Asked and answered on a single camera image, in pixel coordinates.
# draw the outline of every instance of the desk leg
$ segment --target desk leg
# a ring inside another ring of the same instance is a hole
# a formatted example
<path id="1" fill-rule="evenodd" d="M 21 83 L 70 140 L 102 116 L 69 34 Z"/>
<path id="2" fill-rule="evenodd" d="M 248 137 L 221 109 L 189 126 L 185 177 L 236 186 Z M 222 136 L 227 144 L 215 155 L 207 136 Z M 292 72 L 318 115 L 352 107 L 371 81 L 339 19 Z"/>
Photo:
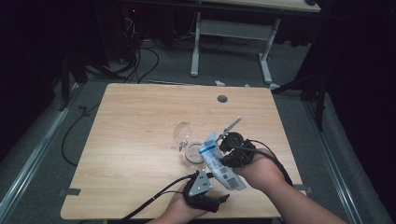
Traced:
<path id="1" fill-rule="evenodd" d="M 267 57 L 268 57 L 268 53 L 270 52 L 271 46 L 274 43 L 274 39 L 277 32 L 277 28 L 279 27 L 279 23 L 280 23 L 280 19 L 276 19 L 268 36 L 268 40 L 265 45 L 265 48 L 263 49 L 262 53 L 259 54 L 260 64 L 262 66 L 262 75 L 264 76 L 264 81 L 268 84 L 272 83 L 272 78 L 271 78 L 270 70 L 268 69 Z"/>
<path id="2" fill-rule="evenodd" d="M 197 12 L 197 22 L 195 27 L 195 46 L 194 46 L 194 52 L 192 53 L 192 62 L 191 62 L 192 77 L 198 76 L 200 34 L 201 34 L 201 12 Z"/>

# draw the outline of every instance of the skin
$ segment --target skin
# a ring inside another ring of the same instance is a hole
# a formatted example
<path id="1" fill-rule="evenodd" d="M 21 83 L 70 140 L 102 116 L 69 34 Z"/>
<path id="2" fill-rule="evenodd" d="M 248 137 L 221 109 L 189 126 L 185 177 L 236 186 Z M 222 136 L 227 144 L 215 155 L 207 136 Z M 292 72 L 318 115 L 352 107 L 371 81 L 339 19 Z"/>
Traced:
<path id="1" fill-rule="evenodd" d="M 271 155 L 267 149 L 261 150 Z M 244 177 L 251 187 L 267 195 L 288 224 L 345 223 L 340 217 L 286 183 L 279 169 L 263 155 L 256 154 L 251 164 L 233 170 Z M 175 193 L 163 214 L 149 223 L 184 224 L 205 213 L 206 211 L 189 207 L 183 196 Z"/>

